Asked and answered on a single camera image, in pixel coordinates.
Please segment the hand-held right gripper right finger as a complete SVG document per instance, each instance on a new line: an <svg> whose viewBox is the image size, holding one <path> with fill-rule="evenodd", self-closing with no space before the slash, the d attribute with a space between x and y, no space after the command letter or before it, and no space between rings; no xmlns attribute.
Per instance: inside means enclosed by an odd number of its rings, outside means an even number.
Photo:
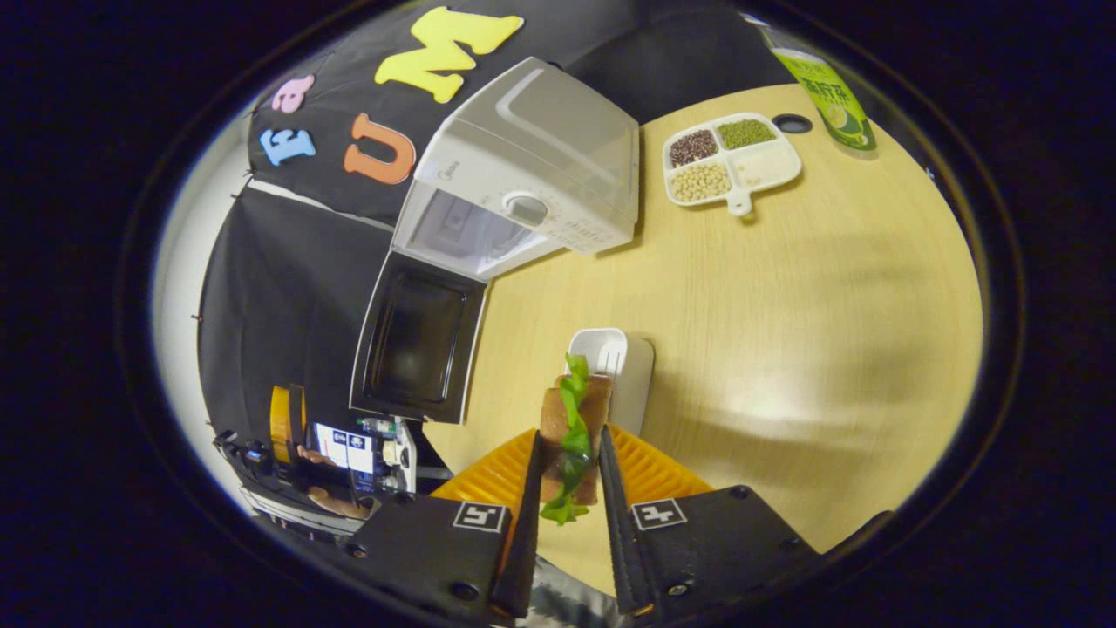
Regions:
<svg viewBox="0 0 1116 628"><path fill-rule="evenodd" d="M623 615L733 612L764 603L820 563L752 487L711 487L625 429L603 429L599 481Z"/></svg>

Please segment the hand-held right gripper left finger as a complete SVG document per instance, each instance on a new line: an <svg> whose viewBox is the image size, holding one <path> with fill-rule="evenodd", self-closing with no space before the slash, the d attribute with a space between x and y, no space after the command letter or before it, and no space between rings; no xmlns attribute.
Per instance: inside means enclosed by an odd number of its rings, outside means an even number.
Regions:
<svg viewBox="0 0 1116 628"><path fill-rule="evenodd" d="M530 428L430 495L386 497L345 544L346 571L455 624L523 618L543 467L541 433Z"/></svg>

